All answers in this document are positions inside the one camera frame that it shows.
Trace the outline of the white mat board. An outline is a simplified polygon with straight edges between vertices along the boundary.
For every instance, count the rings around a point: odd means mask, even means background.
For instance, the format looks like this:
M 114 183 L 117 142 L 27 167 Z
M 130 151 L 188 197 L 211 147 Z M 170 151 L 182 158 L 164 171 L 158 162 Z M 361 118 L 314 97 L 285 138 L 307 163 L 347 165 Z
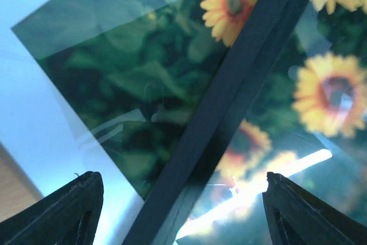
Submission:
M 95 244 L 122 244 L 143 201 L 12 27 L 48 0 L 1 0 L 1 143 L 47 196 L 87 171 L 101 174 Z

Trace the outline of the sunflower photo print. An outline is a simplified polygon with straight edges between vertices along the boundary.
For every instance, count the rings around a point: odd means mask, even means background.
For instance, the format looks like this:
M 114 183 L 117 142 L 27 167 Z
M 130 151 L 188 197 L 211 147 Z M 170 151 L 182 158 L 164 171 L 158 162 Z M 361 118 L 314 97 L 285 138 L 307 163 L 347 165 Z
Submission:
M 210 81 L 252 13 L 251 0 L 51 0 L 16 35 L 141 198 L 151 193 Z M 309 0 L 269 73 L 245 77 L 255 99 L 178 244 L 270 244 L 252 196 L 268 171 L 322 149 L 293 180 L 366 223 L 366 0 Z

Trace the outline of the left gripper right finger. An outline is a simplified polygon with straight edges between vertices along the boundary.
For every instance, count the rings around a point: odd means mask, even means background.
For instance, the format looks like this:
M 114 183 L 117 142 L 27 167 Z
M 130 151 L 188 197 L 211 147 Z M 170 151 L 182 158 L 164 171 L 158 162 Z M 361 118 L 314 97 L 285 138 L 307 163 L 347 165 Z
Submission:
M 273 244 L 366 244 L 366 227 L 287 177 L 267 173 L 262 193 Z

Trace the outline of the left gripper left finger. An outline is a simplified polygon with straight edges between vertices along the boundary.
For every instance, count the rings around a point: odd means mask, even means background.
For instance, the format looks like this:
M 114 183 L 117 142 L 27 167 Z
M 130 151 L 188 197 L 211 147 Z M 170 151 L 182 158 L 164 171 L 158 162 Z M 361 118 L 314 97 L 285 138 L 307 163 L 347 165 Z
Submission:
M 86 172 L 1 222 L 1 244 L 92 244 L 103 206 L 99 172 Z

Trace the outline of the black picture frame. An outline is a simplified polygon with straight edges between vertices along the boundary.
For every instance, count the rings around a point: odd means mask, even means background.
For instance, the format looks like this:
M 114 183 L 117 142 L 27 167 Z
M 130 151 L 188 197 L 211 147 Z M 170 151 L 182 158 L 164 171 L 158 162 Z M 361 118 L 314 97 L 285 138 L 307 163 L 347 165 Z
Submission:
M 172 244 L 309 0 L 258 0 L 124 244 Z

